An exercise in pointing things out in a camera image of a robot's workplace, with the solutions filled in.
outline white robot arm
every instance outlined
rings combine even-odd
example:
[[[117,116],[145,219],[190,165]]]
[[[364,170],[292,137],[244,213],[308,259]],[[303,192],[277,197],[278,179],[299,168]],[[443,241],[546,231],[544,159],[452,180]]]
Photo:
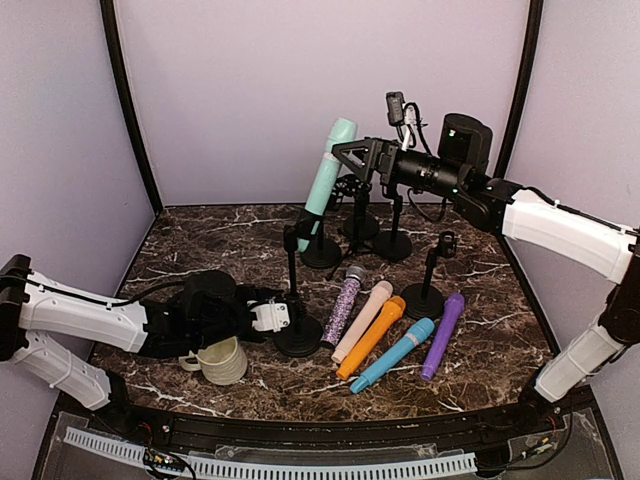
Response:
[[[119,300],[61,285],[30,270],[29,263],[28,257],[16,255],[0,270],[0,361],[21,365],[89,410],[113,400],[117,377],[87,364],[46,332],[167,358],[233,335],[258,340],[289,323],[288,306],[275,291],[236,288],[220,271],[179,282],[183,290],[159,303]],[[216,318],[203,313],[212,306]]]
[[[491,137],[478,120],[448,114],[439,157],[381,138],[338,144],[332,153],[364,184],[371,184],[377,172],[383,187],[406,185],[439,195],[479,230],[540,245],[617,284],[604,312],[535,377],[536,401],[555,402],[616,354],[640,343],[640,233],[561,205],[536,188],[486,176]]]

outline teal microphone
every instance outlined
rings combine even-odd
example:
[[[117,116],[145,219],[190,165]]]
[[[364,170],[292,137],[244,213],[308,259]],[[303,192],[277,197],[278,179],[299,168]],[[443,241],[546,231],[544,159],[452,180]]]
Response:
[[[356,138],[358,131],[358,125],[346,118],[338,118],[331,128],[331,133],[327,138],[327,145],[324,149],[324,155],[322,156],[322,162],[316,173],[316,178],[313,181],[307,203],[304,206],[304,211],[300,212],[300,220],[303,220],[308,214],[322,216],[324,210],[329,203],[329,197],[333,191],[333,186],[336,184],[338,173],[340,173],[340,167],[342,164],[333,156],[331,149],[337,143],[353,142]],[[311,230],[311,235],[315,235],[320,226],[320,221],[316,221]],[[304,238],[298,238],[298,251],[304,253],[309,246],[309,240]]]
[[[406,357],[411,350],[429,338],[435,325],[430,318],[417,321],[398,342],[381,356],[373,365],[367,368],[358,379],[351,384],[351,393],[360,393],[376,383],[380,377],[391,370],[396,363]]]

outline paper cup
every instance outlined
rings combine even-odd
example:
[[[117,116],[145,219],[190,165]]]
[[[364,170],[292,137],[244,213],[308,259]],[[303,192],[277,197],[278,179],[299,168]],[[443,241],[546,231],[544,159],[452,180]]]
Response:
[[[180,366],[187,372],[202,370],[204,377],[215,385],[231,385],[247,371],[247,355],[237,337],[214,343],[196,355],[180,357]]]

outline lavender wall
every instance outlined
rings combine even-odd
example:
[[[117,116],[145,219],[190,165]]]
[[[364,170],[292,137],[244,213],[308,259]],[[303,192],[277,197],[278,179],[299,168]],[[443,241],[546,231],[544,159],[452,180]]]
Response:
[[[304,201],[337,116],[362,135],[395,136],[390,90],[422,107],[433,147],[452,111],[491,126],[499,145],[528,8],[509,0],[117,5],[168,205]]]
[[[0,1],[0,264],[113,294],[152,220],[99,2]],[[66,338],[80,355],[89,343]],[[30,478],[56,393],[0,364],[0,478]]]
[[[512,180],[595,215],[640,223],[640,4],[546,2]],[[562,346],[603,308],[612,284],[515,243]],[[640,472],[640,349],[593,381],[626,478]]]

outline microphone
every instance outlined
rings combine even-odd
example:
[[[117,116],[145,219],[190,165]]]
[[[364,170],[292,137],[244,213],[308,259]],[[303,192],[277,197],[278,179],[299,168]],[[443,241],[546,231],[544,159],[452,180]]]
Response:
[[[340,341],[340,336],[356,301],[362,282],[364,282],[366,273],[367,271],[362,265],[355,264],[347,268],[346,278],[340,289],[336,304],[333,306],[329,324],[325,327],[324,335],[320,339],[323,346],[335,348]]]
[[[336,372],[340,380],[347,380],[360,364],[371,353],[371,350],[377,345],[387,330],[399,319],[402,318],[404,309],[407,307],[402,297],[393,297],[387,300],[382,306],[382,311],[373,325],[364,334],[364,337],[353,347],[353,350],[344,359],[342,365]]]
[[[385,373],[391,370],[396,363],[406,357],[411,350],[429,338],[435,325],[430,318],[423,318],[411,325],[407,333],[398,342],[381,356],[376,362],[367,368],[360,378],[351,385],[351,393],[360,393],[370,387],[380,379]]]
[[[329,203],[329,197],[333,191],[333,186],[336,184],[340,167],[342,167],[342,163],[333,156],[331,149],[338,143],[353,142],[357,131],[358,125],[346,118],[338,118],[334,122],[329,137],[327,137],[327,145],[322,156],[322,162],[320,162],[318,173],[316,173],[316,178],[311,186],[304,210],[300,212],[298,222],[302,222],[309,215],[320,217],[324,215],[324,210],[327,208],[327,203]],[[316,220],[311,229],[311,235],[315,235],[319,225],[320,221]],[[298,238],[298,251],[300,253],[304,253],[309,247],[309,239]]]
[[[447,302],[444,304],[444,313],[442,314],[442,320],[440,320],[440,326],[436,333],[436,338],[433,339],[433,345],[427,355],[427,359],[422,366],[422,373],[420,378],[425,381],[430,381],[436,373],[436,370],[440,366],[444,351],[447,349],[447,344],[451,339],[453,329],[458,322],[458,318],[464,311],[464,297],[459,293],[452,294]]]
[[[369,300],[362,307],[360,313],[353,321],[347,333],[344,334],[340,343],[336,347],[333,355],[331,355],[331,360],[335,363],[340,364],[344,357],[346,357],[354,345],[360,340],[362,334],[367,330],[367,327],[373,322],[373,319],[376,318],[376,315],[382,308],[384,302],[391,298],[391,294],[393,293],[393,286],[383,280],[378,282],[375,287],[371,289],[371,295],[369,296]]]

